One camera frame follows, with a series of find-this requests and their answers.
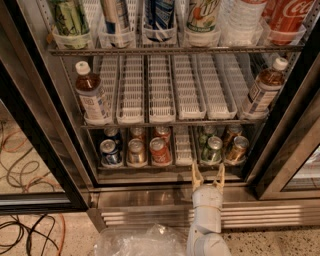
water bottle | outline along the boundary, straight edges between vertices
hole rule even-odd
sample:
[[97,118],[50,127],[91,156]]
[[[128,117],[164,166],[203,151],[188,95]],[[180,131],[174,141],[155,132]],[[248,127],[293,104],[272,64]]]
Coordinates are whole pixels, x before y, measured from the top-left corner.
[[231,45],[250,45],[267,0],[234,0],[228,22]]

blue can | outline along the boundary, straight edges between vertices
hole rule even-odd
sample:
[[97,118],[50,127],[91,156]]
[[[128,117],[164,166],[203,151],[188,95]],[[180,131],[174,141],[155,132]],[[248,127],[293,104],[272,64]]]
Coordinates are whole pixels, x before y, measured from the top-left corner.
[[145,28],[155,30],[146,36],[155,42],[172,38],[166,30],[174,26],[174,0],[145,0]]
[[110,127],[104,129],[104,135],[106,140],[113,140],[116,143],[117,149],[122,150],[123,140],[120,129]]
[[120,151],[113,140],[104,140],[100,144],[101,156],[108,165],[118,165],[122,162]]

coca-cola can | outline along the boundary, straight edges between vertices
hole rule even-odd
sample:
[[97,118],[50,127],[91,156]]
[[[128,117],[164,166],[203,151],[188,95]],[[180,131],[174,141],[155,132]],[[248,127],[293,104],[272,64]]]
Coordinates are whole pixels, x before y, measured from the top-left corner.
[[153,138],[150,141],[150,152],[155,163],[170,164],[171,154],[164,139]]
[[293,34],[278,34],[271,42],[275,45],[290,44],[313,3],[314,0],[278,0],[269,21],[270,29]]
[[170,143],[171,129],[167,126],[156,126],[153,130],[153,137],[160,137],[165,140],[167,144]]

green can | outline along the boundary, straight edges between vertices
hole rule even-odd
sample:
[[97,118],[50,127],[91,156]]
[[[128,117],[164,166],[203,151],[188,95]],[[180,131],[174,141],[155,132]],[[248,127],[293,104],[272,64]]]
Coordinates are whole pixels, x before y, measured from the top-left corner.
[[201,149],[204,148],[204,146],[207,143],[208,138],[212,137],[212,136],[217,136],[218,131],[217,128],[215,126],[202,126],[199,127],[199,146]]
[[[48,0],[55,25],[61,36],[80,36],[89,33],[89,24],[82,0]],[[70,49],[82,49],[85,42],[65,45]]]
[[207,164],[217,164],[221,161],[222,140],[217,136],[208,139],[201,153],[201,160]]

speckled floor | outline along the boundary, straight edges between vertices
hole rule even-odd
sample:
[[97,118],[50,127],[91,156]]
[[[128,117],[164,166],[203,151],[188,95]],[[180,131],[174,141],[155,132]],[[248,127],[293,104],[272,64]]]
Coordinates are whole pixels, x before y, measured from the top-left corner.
[[[62,256],[94,256],[94,245],[99,234],[92,225],[86,213],[63,214],[66,222],[66,236],[62,250]],[[54,216],[56,225],[50,237],[59,243],[61,238],[61,220]],[[20,221],[32,226],[38,216],[20,216]],[[1,216],[0,224],[10,220],[9,216]],[[37,230],[48,233],[51,228],[51,220],[45,220]],[[10,244],[18,235],[17,227],[0,230],[0,244]],[[288,227],[247,230],[224,230],[222,234],[233,256],[261,255],[261,256],[318,256],[320,255],[320,226],[313,227]],[[32,237],[31,255],[41,255],[45,239],[34,234]],[[23,256],[26,253],[26,235],[22,241],[5,255]],[[48,242],[44,254],[56,255],[56,248]]]

